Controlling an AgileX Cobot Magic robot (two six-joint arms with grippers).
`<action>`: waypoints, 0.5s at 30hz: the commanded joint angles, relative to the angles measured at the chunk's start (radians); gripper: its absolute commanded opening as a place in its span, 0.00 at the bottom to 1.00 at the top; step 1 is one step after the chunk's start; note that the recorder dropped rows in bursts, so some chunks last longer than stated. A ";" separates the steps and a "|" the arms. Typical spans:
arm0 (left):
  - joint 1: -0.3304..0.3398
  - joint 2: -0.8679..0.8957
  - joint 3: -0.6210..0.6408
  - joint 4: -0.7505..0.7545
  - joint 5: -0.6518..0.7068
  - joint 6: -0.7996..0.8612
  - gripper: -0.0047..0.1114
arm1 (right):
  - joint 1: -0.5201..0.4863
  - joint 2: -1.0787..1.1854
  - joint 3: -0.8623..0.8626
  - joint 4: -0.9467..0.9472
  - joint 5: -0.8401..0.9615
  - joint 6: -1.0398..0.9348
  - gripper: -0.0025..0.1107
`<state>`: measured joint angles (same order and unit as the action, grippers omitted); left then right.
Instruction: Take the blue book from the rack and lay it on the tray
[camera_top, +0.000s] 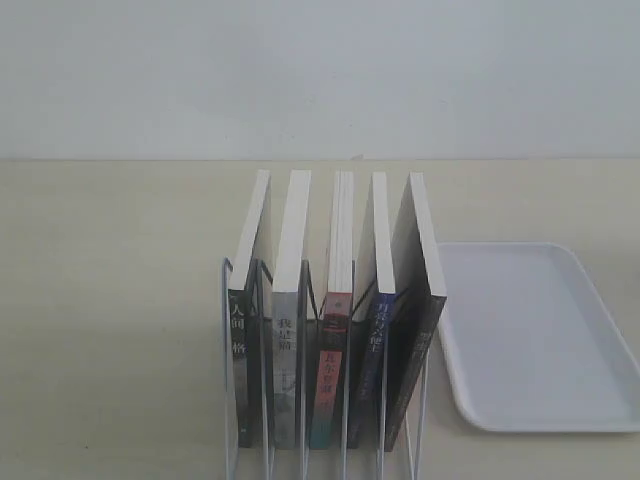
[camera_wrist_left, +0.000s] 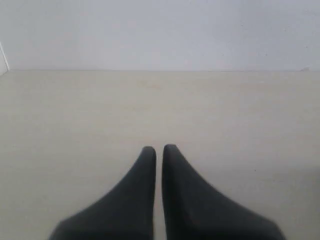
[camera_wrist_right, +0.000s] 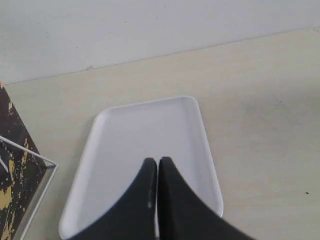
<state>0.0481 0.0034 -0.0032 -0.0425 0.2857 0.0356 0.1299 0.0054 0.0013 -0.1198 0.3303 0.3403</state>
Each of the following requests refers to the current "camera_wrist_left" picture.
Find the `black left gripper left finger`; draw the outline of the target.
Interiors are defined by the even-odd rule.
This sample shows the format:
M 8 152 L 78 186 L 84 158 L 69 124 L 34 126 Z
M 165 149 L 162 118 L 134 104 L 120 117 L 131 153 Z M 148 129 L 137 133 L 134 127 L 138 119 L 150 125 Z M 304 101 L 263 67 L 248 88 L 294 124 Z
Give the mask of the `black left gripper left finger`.
M 51 240 L 152 240 L 156 151 L 142 148 L 128 173 L 105 196 L 62 220 Z

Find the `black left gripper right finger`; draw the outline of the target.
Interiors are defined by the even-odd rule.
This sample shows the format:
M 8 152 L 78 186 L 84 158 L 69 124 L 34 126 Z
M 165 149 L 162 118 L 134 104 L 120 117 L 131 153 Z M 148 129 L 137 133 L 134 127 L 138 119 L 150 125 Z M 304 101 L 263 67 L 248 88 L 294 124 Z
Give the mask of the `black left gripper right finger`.
M 168 240 L 283 240 L 276 223 L 211 186 L 174 144 L 162 155 L 162 202 Z

